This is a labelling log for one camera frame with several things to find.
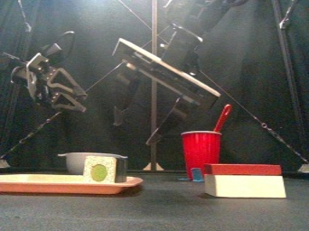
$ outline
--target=metal rod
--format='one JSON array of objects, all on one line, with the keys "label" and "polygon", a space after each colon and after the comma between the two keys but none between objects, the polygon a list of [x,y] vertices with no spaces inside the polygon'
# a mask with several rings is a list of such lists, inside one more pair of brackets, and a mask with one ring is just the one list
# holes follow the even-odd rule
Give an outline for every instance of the metal rod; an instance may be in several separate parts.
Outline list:
[{"label": "metal rod", "polygon": [[[152,0],[152,54],[156,56],[157,44],[157,2]],[[156,82],[151,81],[151,133],[156,129]],[[156,170],[156,143],[151,144],[151,171]]]},{"label": "metal rod", "polygon": [[293,111],[294,111],[294,117],[295,117],[297,132],[298,132],[298,137],[301,141],[302,152],[305,152],[303,144],[306,143],[306,138],[305,138],[305,131],[303,131],[302,110],[301,110],[299,96],[298,96],[297,86],[295,86],[294,72],[291,68],[287,36],[286,36],[285,30],[281,30],[279,28],[279,23],[282,22],[282,13],[281,13],[278,0],[271,0],[271,4],[273,4],[274,16],[275,16],[275,23],[278,27],[278,40],[279,40],[285,70],[286,70],[286,75],[287,75],[287,83],[289,83],[289,88],[290,88],[290,99],[291,99]]}]

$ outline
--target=red plastic cup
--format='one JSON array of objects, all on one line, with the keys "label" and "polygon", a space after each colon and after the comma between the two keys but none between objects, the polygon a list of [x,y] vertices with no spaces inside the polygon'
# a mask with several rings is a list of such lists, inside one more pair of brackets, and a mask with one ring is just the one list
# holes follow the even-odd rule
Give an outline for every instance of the red plastic cup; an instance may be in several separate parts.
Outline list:
[{"label": "red plastic cup", "polygon": [[191,169],[199,168],[204,175],[206,163],[218,163],[220,133],[191,131],[180,134],[184,162],[188,179],[192,180]]}]

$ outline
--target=white box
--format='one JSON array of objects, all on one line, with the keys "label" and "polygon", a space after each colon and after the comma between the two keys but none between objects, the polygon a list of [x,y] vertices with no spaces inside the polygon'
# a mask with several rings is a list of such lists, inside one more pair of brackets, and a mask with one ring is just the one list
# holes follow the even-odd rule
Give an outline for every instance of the white box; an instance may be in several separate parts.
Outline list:
[{"label": "white box", "polygon": [[204,192],[226,198],[286,198],[282,176],[207,175]]}]

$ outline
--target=red utensil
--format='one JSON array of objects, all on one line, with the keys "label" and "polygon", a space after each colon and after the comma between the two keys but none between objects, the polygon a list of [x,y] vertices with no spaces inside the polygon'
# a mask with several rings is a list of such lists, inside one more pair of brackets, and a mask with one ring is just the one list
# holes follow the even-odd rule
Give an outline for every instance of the red utensil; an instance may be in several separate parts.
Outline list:
[{"label": "red utensil", "polygon": [[220,128],[226,122],[226,119],[228,117],[228,113],[231,111],[231,105],[226,105],[224,108],[223,108],[223,111],[220,113],[220,116],[218,118],[218,121],[216,121],[216,126],[215,126],[215,129],[214,129],[214,132],[219,133],[220,131]]}]

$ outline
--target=orange tray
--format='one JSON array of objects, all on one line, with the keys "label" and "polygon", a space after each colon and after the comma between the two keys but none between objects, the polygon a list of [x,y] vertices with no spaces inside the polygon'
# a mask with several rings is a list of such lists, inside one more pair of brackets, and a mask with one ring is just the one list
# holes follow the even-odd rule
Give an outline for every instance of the orange tray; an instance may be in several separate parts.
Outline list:
[{"label": "orange tray", "polygon": [[80,175],[9,174],[0,175],[0,193],[117,194],[137,186],[140,178],[127,177],[123,183],[89,183]]}]

